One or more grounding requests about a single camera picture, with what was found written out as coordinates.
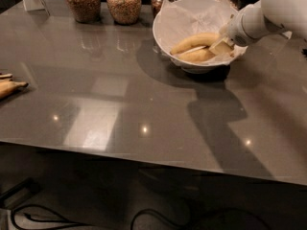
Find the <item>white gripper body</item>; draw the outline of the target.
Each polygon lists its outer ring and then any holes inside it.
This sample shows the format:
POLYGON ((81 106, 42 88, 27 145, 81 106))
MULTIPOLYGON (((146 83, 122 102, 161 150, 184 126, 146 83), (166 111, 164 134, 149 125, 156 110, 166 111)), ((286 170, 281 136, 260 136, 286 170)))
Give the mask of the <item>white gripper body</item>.
POLYGON ((230 19, 225 30, 228 40, 240 47, 253 44, 267 35, 285 32, 284 28, 274 25, 264 16, 260 1, 242 8, 230 19))

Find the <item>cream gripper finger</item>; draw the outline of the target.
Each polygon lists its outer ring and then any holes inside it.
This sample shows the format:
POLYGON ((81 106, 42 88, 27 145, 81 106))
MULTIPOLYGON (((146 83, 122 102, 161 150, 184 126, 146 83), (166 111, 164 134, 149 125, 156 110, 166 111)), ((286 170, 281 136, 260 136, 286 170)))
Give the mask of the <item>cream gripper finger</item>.
POLYGON ((228 54, 233 51, 233 43, 227 37, 219 38, 210 47, 209 51, 215 55, 228 54))
POLYGON ((219 29, 219 35, 220 38, 227 38, 228 37, 228 24, 224 24, 220 29, 219 29))

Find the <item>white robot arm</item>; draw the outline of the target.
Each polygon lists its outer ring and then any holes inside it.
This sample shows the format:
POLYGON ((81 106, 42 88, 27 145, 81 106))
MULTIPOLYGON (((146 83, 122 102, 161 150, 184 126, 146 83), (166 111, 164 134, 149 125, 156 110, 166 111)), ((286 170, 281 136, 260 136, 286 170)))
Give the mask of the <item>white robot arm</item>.
POLYGON ((307 40, 307 0, 259 0, 245 6, 221 27, 209 50, 217 55, 227 47, 246 47, 286 32, 307 40))

